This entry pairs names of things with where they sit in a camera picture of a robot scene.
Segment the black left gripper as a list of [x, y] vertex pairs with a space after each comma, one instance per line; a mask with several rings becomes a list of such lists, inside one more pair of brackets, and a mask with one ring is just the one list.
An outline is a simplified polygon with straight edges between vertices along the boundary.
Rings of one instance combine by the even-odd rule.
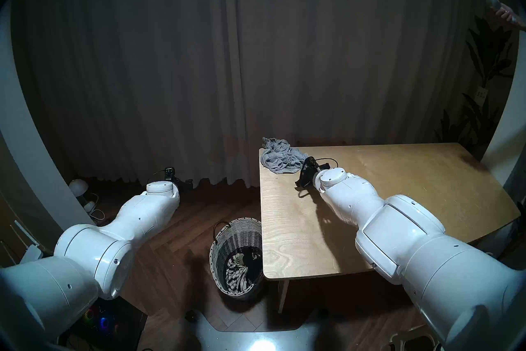
[[179, 191], [191, 191], [194, 189], [193, 180], [187, 179], [182, 181], [176, 177], [175, 169], [173, 167], [166, 167], [164, 169], [164, 179], [172, 182]]

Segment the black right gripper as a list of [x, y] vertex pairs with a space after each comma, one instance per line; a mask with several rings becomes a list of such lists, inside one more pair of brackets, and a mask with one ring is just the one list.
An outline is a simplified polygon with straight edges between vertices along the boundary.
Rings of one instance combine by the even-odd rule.
[[308, 156], [301, 166], [300, 176], [298, 181], [296, 181], [296, 189], [304, 190], [308, 186], [313, 185], [314, 179], [319, 172], [331, 168], [328, 163], [329, 160], [331, 158], [316, 159], [313, 156]]

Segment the person's bare hand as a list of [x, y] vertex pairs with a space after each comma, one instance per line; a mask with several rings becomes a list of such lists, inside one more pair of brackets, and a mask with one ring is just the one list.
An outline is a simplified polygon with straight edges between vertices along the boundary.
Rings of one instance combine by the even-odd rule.
[[525, 32], [525, 22], [506, 4], [500, 3], [500, 7], [493, 12], [500, 25]]

